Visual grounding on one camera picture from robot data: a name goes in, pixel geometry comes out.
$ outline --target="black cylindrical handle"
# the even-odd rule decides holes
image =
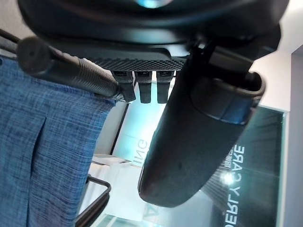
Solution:
[[[139,195],[158,206],[178,206],[202,188],[265,92],[258,74],[219,79],[212,75],[220,76],[220,71],[208,64],[200,67],[194,58],[176,79],[141,172]]]
[[[18,44],[17,59],[21,69],[38,79],[87,90],[104,97],[120,94],[114,77],[84,59],[72,57],[49,47],[36,37]]]

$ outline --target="white wall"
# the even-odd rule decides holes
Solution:
[[[291,55],[274,52],[254,62],[250,71],[266,79],[267,89],[261,105],[271,109],[290,111]]]
[[[96,142],[95,154],[111,153],[125,108],[126,103],[118,102],[109,112]]]

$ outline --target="black grip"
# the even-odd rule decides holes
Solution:
[[[55,50],[36,37],[18,44],[17,59],[22,70],[38,79],[87,90],[104,97],[120,94],[114,77],[84,59]]]
[[[236,86],[207,77],[218,75],[211,66],[191,82],[201,71],[197,65],[187,63],[178,75],[153,135],[138,185],[140,197],[148,203],[175,207],[201,189],[236,143],[264,94],[265,84],[258,74],[243,75]]]

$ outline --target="black plastic part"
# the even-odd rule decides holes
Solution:
[[[150,103],[152,100],[152,72],[135,72],[134,74],[139,85],[141,103]]]
[[[157,72],[157,100],[160,104],[167,103],[169,95],[169,87],[174,71],[158,71]]]
[[[112,75],[84,59],[52,49],[36,37],[19,42],[17,58],[21,69],[38,79],[77,87],[107,98],[116,98],[120,94]]]
[[[243,41],[236,49],[247,46],[278,25],[288,0],[174,0],[159,9],[125,0],[18,4],[27,25],[63,52],[108,70],[158,71],[181,70],[199,34]],[[268,41],[259,43],[263,54],[273,50]]]
[[[121,87],[124,100],[127,103],[135,100],[136,95],[134,93],[133,72],[112,71],[112,74]]]
[[[75,227],[90,227],[102,213],[109,201],[111,186],[108,182],[92,176],[88,176],[87,181],[103,185],[107,187],[107,189],[77,217]]]
[[[148,203],[175,207],[201,189],[245,129],[257,107],[254,100],[265,92],[258,74],[235,86],[213,78],[218,69],[202,62],[193,54],[177,76],[153,135],[138,185]],[[198,72],[203,77],[197,81]]]

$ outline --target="textured black surface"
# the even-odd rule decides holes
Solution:
[[[95,59],[92,60],[106,70],[112,71],[180,71],[186,61],[183,60],[129,60],[129,59]]]

